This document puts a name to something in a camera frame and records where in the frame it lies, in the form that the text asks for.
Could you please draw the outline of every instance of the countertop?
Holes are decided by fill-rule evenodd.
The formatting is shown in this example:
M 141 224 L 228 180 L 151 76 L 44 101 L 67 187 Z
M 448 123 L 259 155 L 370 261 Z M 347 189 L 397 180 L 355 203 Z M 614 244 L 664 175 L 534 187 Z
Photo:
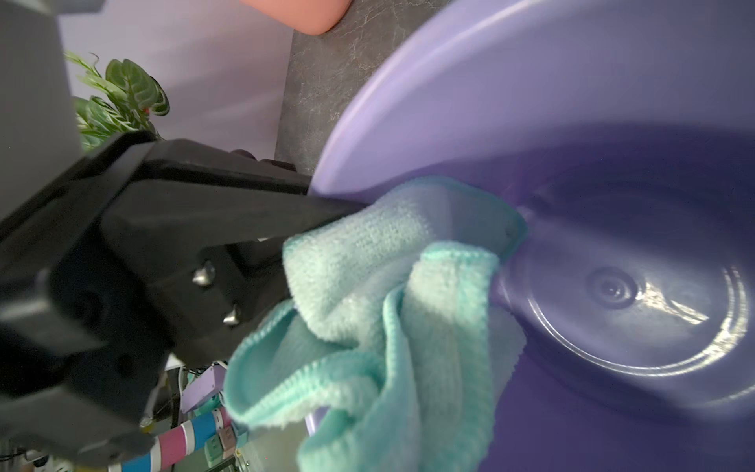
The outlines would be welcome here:
M 450 0 L 354 0 L 319 36 L 294 33 L 276 159 L 311 175 L 341 113 L 372 73 Z

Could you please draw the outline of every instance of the green plant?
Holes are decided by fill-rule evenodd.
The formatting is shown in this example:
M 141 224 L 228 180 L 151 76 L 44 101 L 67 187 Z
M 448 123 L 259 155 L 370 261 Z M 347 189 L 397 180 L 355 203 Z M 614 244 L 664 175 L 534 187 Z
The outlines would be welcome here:
M 124 59 L 111 60 L 105 69 L 105 76 L 97 71 L 97 62 L 90 64 L 83 57 L 66 51 L 66 59 L 81 66 L 84 75 L 76 76 L 92 88 L 101 91 L 109 100 L 92 96 L 89 100 L 73 98 L 79 133 L 84 151 L 98 147 L 115 133 L 147 130 L 160 138 L 155 126 L 149 120 L 152 113 L 165 116 L 171 105 L 160 84 L 135 62 Z

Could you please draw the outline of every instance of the cable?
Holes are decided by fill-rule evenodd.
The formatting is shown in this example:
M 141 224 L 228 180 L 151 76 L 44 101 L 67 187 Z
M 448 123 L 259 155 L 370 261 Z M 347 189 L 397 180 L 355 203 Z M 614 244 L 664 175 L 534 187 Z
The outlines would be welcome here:
M 10 461 L 12 459 L 15 459 L 16 457 L 18 457 L 20 455 L 23 455 L 24 452 L 26 452 L 26 451 L 25 450 L 24 451 L 19 450 L 18 452 L 15 452 L 14 454 L 10 454 L 10 455 L 3 454 L 3 455 L 0 455 L 0 462 L 7 462 L 7 461 Z
M 179 405 L 183 404 L 183 366 L 178 368 L 178 396 L 180 398 Z

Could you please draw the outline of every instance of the metal screw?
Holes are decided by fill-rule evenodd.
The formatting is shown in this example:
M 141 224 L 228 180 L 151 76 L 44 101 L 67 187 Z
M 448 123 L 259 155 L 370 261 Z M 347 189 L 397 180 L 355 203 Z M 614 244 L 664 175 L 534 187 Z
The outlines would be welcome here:
M 225 326 L 236 326 L 239 323 L 239 305 L 234 304 L 231 311 L 223 318 L 223 324 Z
M 215 281 L 215 266 L 210 261 L 205 261 L 199 269 L 194 271 L 191 281 L 194 285 L 209 287 Z

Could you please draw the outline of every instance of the teal microfiber cloth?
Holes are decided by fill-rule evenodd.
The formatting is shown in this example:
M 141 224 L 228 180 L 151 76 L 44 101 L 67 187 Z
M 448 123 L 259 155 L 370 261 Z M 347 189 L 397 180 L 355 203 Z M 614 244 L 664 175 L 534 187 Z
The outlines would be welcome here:
M 424 177 L 290 238 L 292 299 L 233 354 L 226 408 L 252 429 L 327 407 L 303 472 L 475 470 L 525 343 L 488 290 L 525 234 L 493 195 Z

